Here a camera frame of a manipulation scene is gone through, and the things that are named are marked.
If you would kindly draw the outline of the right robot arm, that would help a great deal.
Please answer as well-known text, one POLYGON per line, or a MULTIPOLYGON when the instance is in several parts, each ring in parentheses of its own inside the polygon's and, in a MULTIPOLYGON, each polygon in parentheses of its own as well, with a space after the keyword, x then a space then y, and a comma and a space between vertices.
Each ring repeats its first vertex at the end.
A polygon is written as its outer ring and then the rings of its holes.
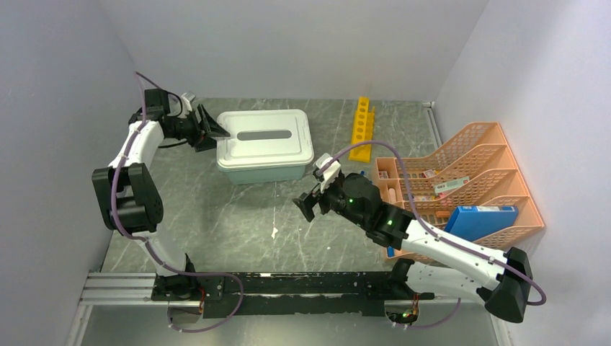
POLYGON ((473 299, 499 319, 521 323, 534 287, 527 254, 512 247, 507 251, 490 249, 420 222, 405 209, 382 200, 370 180, 357 173, 339 175, 325 185, 319 182, 293 203, 307 221, 330 211, 361 228, 367 238, 382 247, 392 247, 424 255, 441 269, 413 259, 397 261, 389 279, 389 290, 396 298, 418 293, 473 299))

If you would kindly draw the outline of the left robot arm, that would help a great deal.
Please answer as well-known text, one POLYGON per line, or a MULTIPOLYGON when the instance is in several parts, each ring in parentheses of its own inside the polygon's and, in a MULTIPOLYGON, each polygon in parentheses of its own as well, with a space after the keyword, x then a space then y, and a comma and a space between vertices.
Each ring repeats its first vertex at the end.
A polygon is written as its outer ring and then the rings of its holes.
POLYGON ((188 300, 197 295, 200 280, 185 254, 162 228, 164 206, 148 170, 163 140, 186 143, 196 151, 216 148, 228 137, 195 96, 176 97, 178 111, 170 105, 173 93, 153 88, 144 91, 145 104, 128 122, 128 137, 111 163, 92 173, 92 184, 105 226, 138 244, 156 268, 156 285, 164 294, 188 300))

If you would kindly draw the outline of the mint green plastic bin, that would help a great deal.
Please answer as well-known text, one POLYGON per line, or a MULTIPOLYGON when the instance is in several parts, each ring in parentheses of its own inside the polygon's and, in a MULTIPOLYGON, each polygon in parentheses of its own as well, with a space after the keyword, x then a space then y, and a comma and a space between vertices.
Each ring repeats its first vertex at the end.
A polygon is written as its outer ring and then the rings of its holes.
POLYGON ((218 165, 220 172, 235 185, 257 184, 299 180, 306 171, 306 165, 286 167, 252 167, 246 169, 226 169, 218 165))

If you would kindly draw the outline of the yellow test tube rack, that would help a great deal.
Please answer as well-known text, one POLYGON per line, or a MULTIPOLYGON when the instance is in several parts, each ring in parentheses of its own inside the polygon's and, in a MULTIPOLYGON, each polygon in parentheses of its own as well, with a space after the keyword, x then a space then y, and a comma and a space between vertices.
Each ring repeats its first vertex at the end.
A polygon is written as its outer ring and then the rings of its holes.
MULTIPOLYGON (((360 97, 354 112, 354 121, 351 134, 351 144, 371 141, 375 122, 375 108, 370 105, 368 97, 360 97)), ((372 146, 366 144, 358 146, 349 151, 349 160, 369 163, 371 159, 372 146)))

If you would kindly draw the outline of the white plastic bin lid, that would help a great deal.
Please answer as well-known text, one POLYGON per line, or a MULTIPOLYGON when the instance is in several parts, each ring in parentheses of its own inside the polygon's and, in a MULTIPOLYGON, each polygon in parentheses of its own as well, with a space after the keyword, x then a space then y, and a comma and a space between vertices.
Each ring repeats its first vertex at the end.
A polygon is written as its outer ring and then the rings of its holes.
POLYGON ((304 166, 313 160, 302 110, 223 112, 217 122, 230 134, 217 140, 217 165, 224 171, 304 166))

